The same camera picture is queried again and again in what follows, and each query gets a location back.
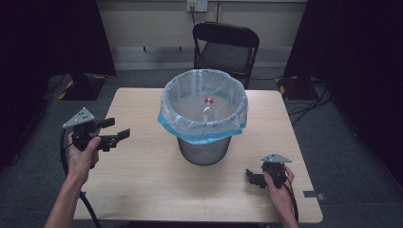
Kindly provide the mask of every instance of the clear plastic bag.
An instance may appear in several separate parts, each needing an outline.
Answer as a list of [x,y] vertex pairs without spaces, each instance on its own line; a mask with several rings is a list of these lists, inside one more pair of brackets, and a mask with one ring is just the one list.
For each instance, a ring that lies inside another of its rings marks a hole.
[[[214,101],[209,122],[202,120],[206,97]],[[158,122],[188,143],[213,143],[241,134],[247,110],[248,99],[238,80],[219,70],[193,69],[165,86]]]

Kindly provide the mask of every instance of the bottle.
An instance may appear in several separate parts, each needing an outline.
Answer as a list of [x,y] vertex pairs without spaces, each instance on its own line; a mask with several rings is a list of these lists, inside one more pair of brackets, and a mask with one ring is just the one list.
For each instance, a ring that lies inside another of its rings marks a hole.
[[204,106],[202,108],[202,121],[207,123],[214,120],[214,110],[213,110],[213,98],[211,96],[206,96],[204,98]]

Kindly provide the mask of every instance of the power outlet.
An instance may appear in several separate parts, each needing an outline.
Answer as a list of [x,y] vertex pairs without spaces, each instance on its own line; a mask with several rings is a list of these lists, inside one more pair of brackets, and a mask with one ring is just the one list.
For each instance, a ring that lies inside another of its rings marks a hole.
[[186,0],[186,10],[187,11],[198,11],[198,12],[206,12],[207,11],[207,0]]
[[186,10],[187,11],[197,11],[198,1],[197,0],[186,0]]
[[198,0],[198,11],[207,11],[207,0]]

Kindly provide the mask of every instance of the metal trash can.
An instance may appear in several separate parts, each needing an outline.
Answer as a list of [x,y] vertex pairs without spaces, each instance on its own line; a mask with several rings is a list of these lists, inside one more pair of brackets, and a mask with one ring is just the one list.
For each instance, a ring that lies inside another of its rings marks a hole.
[[193,69],[164,88],[158,122],[177,136],[183,156],[197,165],[219,162],[231,137],[246,126],[243,85],[214,69]]

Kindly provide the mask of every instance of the table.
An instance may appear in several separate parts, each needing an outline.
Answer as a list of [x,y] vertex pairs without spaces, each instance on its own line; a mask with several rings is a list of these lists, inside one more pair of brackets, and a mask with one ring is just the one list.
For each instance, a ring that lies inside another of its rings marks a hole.
[[[158,122],[160,88],[120,88],[107,117],[116,124],[101,135],[130,128],[130,138],[90,171],[83,187],[98,219],[212,222],[279,222],[266,189],[249,183],[245,169],[261,172],[261,157],[274,152],[291,159],[300,222],[320,222],[317,198],[277,91],[247,90],[248,122],[233,136],[225,157],[197,166],[181,154],[177,138]],[[75,219],[90,219],[79,200]]]

